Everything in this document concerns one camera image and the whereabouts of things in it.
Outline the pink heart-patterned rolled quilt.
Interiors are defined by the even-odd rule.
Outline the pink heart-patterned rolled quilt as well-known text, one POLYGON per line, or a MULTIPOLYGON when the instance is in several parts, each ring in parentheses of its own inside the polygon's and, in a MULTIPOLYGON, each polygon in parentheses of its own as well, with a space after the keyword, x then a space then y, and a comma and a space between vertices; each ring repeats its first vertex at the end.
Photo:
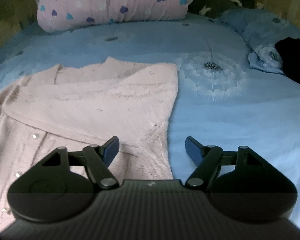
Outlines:
POLYGON ((181 20, 192 0, 39 0, 38 25, 47 33, 89 25, 181 20))

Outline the blue dandelion bed sheet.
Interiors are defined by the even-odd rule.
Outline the blue dandelion bed sheet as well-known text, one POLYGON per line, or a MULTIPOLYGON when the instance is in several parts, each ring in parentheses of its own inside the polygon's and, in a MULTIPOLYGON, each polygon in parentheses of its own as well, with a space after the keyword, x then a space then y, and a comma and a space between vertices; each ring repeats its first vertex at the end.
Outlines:
POLYGON ((79 69, 110 57, 175 64, 178 91, 167 128, 172 178, 185 180, 194 169, 185 152, 188 136, 229 151, 247 145, 296 185, 290 220, 300 228, 300 85, 250 69, 249 52, 235 31, 200 16, 54 35, 32 24, 0 50, 0 92, 56 65, 79 69))

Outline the black garment on pillow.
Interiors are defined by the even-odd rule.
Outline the black garment on pillow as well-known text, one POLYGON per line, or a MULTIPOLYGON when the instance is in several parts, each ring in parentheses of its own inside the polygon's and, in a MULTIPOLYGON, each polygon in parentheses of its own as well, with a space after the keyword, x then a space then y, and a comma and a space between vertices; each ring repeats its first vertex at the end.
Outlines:
POLYGON ((286 77, 300 84, 300 39, 287 37, 275 44, 286 77))

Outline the blue dandelion pillow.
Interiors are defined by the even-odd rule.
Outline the blue dandelion pillow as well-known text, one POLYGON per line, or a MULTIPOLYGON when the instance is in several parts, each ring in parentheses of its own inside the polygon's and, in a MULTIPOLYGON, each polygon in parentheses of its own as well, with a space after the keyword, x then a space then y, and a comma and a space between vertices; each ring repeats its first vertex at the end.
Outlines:
POLYGON ((275 44, 285 38, 299 38, 300 29, 272 12, 261 9, 231 9, 216 20, 233 29, 251 52, 249 67, 262 72, 283 74, 282 59, 275 44))

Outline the pink knit cardigan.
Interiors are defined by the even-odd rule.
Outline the pink knit cardigan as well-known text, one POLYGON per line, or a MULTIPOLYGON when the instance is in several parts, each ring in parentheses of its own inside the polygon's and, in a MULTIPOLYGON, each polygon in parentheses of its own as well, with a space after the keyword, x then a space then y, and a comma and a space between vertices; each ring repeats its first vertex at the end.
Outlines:
POLYGON ((79 151, 116 136, 110 165, 119 181, 172 179, 167 128, 177 66, 108 58, 83 68, 56 65, 0 92, 0 231, 13 223, 9 186, 59 146, 79 151))

